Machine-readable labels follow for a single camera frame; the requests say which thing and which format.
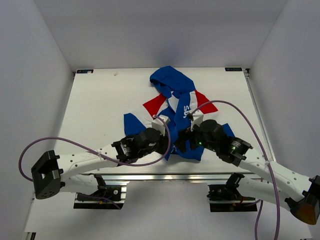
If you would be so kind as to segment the blue white red jacket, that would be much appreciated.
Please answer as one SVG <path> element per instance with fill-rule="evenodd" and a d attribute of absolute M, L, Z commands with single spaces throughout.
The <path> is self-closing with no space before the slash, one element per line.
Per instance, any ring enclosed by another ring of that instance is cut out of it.
<path fill-rule="evenodd" d="M 124 134 L 138 134 L 152 126 L 154 115 L 164 115 L 170 120 L 168 128 L 175 142 L 178 131 L 191 126 L 188 113 L 209 100 L 196 90 L 190 78 L 172 66 L 159 68 L 149 79 L 159 95 L 123 116 Z"/>

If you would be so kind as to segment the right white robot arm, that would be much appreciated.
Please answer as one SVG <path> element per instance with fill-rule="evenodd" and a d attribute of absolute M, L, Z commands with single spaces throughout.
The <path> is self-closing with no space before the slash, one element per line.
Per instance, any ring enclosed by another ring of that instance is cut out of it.
<path fill-rule="evenodd" d="M 226 195 L 236 200 L 240 196 L 279 203 L 295 218 L 315 225 L 320 216 L 320 177 L 308 177 L 294 172 L 275 161 L 265 160 L 253 146 L 235 136 L 228 135 L 215 120 L 178 131 L 175 146 L 186 152 L 187 144 L 195 150 L 203 147 L 214 152 L 225 163 L 248 170 L 265 179 L 265 183 L 232 174 L 226 183 Z"/>

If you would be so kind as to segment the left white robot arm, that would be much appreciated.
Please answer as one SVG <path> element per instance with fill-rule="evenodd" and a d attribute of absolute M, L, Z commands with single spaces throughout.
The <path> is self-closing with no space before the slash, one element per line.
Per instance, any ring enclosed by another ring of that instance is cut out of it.
<path fill-rule="evenodd" d="M 44 200 L 59 192 L 76 192 L 99 200 L 105 196 L 106 187 L 101 178 L 86 175 L 86 172 L 135 165 L 143 157 L 157 161 L 167 155 L 169 137 L 166 131 L 150 127 L 98 150 L 67 155 L 47 151 L 31 168 L 35 197 Z"/>

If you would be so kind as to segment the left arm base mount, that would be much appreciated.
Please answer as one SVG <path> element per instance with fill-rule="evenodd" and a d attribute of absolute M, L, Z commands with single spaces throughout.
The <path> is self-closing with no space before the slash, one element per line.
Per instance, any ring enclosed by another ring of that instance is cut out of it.
<path fill-rule="evenodd" d="M 128 182 L 106 182 L 106 189 L 97 190 L 90 197 L 75 195 L 74 209 L 83 210 L 120 210 L 127 192 Z"/>

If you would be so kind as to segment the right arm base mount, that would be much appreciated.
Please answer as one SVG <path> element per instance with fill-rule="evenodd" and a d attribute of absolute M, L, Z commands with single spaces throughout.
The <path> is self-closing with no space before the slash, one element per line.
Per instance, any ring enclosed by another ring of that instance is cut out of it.
<path fill-rule="evenodd" d="M 243 197 L 237 191 L 229 191 L 225 184 L 208 185 L 209 208 L 211 213 L 257 212 L 254 197 Z"/>

